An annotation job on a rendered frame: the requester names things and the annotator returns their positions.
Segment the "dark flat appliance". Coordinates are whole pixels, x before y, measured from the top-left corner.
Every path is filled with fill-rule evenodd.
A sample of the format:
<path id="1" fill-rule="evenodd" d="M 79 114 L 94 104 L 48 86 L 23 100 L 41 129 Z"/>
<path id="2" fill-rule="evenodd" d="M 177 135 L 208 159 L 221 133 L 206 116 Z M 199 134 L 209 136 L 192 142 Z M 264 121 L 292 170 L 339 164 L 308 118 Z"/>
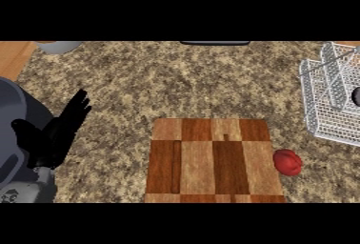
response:
<path id="1" fill-rule="evenodd" d="M 246 46 L 251 41 L 180 41 L 180 43 L 195 46 Z"/>

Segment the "pale grey round container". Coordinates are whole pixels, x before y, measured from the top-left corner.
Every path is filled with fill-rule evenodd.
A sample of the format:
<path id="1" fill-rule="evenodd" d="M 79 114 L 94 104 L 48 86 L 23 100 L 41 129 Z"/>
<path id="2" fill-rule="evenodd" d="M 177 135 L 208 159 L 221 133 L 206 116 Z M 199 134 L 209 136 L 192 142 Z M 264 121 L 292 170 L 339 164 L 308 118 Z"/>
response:
<path id="1" fill-rule="evenodd" d="M 81 44 L 79 41 L 37 41 L 40 49 L 48 54 L 63 54 L 72 51 Z"/>

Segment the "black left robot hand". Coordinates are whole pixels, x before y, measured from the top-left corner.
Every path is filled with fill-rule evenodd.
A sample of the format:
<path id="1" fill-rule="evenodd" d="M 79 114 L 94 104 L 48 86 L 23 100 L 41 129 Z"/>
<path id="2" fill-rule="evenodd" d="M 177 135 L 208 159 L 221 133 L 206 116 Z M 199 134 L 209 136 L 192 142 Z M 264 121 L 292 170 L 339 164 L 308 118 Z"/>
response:
<path id="1" fill-rule="evenodd" d="M 88 103 L 87 91 L 79 89 L 60 115 L 50 119 L 43 129 L 23 119 L 13 120 L 16 144 L 29 153 L 26 164 L 29 169 L 40 167 L 54 169 L 63 163 L 75 133 L 91 111 Z"/>

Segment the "checkered wooden cutting board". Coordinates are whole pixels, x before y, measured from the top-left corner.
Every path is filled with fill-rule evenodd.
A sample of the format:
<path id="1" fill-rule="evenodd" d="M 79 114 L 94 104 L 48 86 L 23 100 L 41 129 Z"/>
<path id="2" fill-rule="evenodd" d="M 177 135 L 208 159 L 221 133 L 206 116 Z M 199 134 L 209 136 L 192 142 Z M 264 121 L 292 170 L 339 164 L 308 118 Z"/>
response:
<path id="1" fill-rule="evenodd" d="M 283 203 L 265 121 L 156 119 L 144 201 Z"/>

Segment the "dark rounded object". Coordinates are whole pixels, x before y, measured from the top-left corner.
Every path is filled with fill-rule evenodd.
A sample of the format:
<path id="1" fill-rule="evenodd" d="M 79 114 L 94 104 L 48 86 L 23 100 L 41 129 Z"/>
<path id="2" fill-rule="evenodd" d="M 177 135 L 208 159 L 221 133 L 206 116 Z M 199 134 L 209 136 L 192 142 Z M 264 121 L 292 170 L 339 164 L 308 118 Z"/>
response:
<path id="1" fill-rule="evenodd" d="M 360 87 L 357 87 L 351 92 L 351 101 L 354 105 L 360 107 Z"/>

